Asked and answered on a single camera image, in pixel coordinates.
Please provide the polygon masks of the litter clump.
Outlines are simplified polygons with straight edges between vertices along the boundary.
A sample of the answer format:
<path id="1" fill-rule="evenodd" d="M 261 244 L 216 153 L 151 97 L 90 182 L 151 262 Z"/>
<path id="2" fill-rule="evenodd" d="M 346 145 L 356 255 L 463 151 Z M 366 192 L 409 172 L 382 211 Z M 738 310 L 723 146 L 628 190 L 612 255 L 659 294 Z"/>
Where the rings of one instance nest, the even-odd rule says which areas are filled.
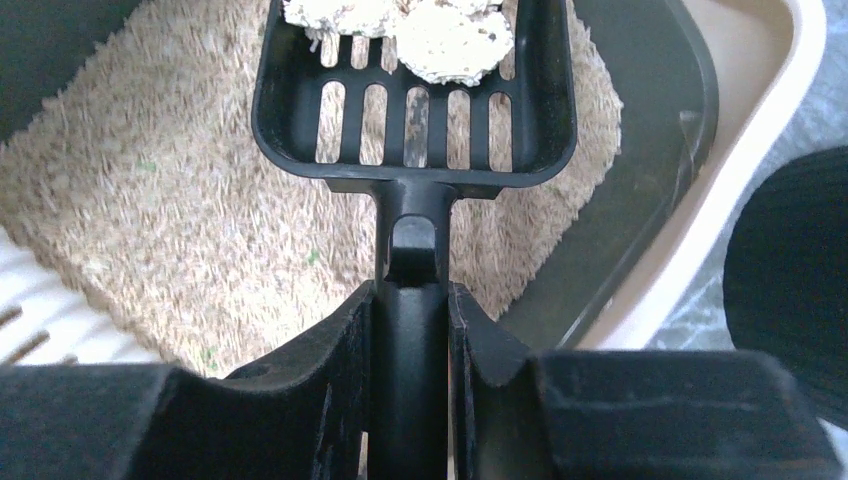
<path id="1" fill-rule="evenodd" d="M 330 34 L 387 37 L 401 19 L 402 9 L 392 0 L 291 0 L 283 1 L 284 20 L 303 27 L 311 40 Z"/>
<path id="2" fill-rule="evenodd" d="M 477 86 L 514 46 L 500 1 L 413 1 L 392 33 L 398 61 L 430 84 Z"/>

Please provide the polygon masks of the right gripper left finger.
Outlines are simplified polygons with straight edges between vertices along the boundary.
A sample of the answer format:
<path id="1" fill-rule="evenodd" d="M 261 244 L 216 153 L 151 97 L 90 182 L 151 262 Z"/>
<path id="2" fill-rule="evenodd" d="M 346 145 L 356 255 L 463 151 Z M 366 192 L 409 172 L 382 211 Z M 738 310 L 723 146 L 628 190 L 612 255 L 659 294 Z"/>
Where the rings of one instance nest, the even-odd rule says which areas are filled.
<path id="1" fill-rule="evenodd" d="M 327 318 L 224 379 L 163 371 L 126 478 L 355 478 L 372 299 L 362 284 Z"/>

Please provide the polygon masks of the black litter scoop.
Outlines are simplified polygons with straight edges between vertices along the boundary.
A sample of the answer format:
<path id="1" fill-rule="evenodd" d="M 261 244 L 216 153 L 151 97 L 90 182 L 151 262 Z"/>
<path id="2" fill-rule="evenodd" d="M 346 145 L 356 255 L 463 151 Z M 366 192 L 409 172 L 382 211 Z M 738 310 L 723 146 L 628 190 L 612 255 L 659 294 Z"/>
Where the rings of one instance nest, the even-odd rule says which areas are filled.
<path id="1" fill-rule="evenodd" d="M 450 212 L 539 185 L 570 160 L 575 95 L 562 1 L 522 1 L 515 73 L 468 90 L 469 164 L 448 162 L 448 85 L 378 53 L 351 63 L 351 42 L 322 65 L 303 30 L 271 5 L 253 100 L 262 153 L 284 171 L 364 193 L 377 207 L 375 277 L 314 334 L 337 328 L 311 379 L 324 390 L 320 476 L 551 479 L 527 347 L 449 279 Z"/>

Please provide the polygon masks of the beige litter box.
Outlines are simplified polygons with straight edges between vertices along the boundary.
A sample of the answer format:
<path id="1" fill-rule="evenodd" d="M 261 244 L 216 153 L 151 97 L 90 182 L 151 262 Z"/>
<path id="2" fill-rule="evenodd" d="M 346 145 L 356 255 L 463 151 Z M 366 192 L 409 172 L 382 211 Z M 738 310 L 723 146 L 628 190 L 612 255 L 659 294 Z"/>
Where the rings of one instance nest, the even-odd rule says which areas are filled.
<path id="1" fill-rule="evenodd" d="M 3 2 L 1 148 L 148 2 Z M 715 65 L 719 120 L 707 116 L 704 77 L 667 2 L 571 1 L 573 158 L 542 185 L 453 208 L 452 279 L 533 348 L 590 346 L 615 329 L 626 342 L 651 339 L 773 140 L 764 102 L 790 68 L 788 10 L 778 1 L 684 10 Z M 197 371 L 120 326 L 2 219 L 1 361 Z"/>

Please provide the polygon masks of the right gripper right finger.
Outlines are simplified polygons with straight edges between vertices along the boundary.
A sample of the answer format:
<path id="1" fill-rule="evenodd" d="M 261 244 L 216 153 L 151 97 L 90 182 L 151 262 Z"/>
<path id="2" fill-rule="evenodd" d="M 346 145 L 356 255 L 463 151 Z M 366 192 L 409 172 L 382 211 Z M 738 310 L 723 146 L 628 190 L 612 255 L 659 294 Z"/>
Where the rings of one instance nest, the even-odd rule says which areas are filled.
<path id="1" fill-rule="evenodd" d="M 750 351 L 533 352 L 449 288 L 453 479 L 838 479 L 796 380 Z"/>

